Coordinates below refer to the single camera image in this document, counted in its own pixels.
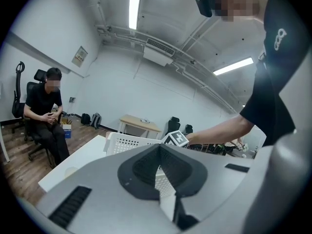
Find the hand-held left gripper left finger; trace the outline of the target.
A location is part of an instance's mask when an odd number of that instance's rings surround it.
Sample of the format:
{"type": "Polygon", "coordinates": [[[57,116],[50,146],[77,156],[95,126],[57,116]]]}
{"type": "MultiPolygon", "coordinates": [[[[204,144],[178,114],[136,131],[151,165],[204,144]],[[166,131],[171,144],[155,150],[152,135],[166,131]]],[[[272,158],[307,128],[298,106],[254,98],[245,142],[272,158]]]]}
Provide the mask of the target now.
{"type": "Polygon", "coordinates": [[[137,199],[160,200],[160,192],[155,188],[159,166],[159,144],[154,144],[119,166],[117,171],[119,183],[137,199]]]}

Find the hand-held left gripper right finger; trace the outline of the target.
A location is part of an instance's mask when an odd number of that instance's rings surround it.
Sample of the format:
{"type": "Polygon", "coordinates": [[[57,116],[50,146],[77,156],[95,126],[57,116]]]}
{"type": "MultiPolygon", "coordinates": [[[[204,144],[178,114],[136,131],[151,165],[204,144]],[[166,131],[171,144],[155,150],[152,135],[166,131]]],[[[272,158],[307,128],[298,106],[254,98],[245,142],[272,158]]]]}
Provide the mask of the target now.
{"type": "Polygon", "coordinates": [[[207,168],[178,151],[174,145],[160,144],[160,166],[179,197],[196,195],[208,178],[207,168]]]}

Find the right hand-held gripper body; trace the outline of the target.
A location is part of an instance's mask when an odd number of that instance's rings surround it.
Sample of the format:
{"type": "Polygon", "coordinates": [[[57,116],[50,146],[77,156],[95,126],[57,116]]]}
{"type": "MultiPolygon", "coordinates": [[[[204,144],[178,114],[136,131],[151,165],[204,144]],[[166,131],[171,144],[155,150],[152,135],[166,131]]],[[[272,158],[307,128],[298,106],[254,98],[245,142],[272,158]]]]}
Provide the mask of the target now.
{"type": "Polygon", "coordinates": [[[180,130],[176,130],[166,134],[161,143],[186,148],[189,141],[180,130]]]}

